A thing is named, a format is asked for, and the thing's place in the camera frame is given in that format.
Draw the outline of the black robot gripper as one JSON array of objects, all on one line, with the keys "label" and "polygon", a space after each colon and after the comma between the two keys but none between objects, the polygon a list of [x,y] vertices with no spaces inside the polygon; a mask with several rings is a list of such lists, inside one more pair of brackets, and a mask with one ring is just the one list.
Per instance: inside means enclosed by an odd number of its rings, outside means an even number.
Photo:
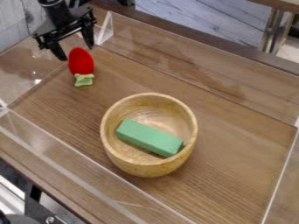
[{"label": "black robot gripper", "polygon": [[97,20],[93,16],[93,8],[89,5],[81,5],[79,8],[56,5],[43,9],[45,21],[32,33],[32,37],[41,49],[49,49],[56,58],[65,61],[68,58],[57,43],[60,40],[80,32],[88,48],[95,45],[93,25]]}]

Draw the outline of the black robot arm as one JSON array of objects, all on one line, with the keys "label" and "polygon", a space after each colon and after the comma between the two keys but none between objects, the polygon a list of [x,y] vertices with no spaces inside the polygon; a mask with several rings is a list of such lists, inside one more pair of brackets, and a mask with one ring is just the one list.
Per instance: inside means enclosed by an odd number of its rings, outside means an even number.
[{"label": "black robot arm", "polygon": [[83,4],[69,7],[65,0],[37,0],[45,11],[45,21],[33,31],[32,38],[39,48],[52,52],[61,61],[68,59],[60,41],[80,32],[88,48],[95,45],[93,26],[97,22],[93,16],[93,7]]}]

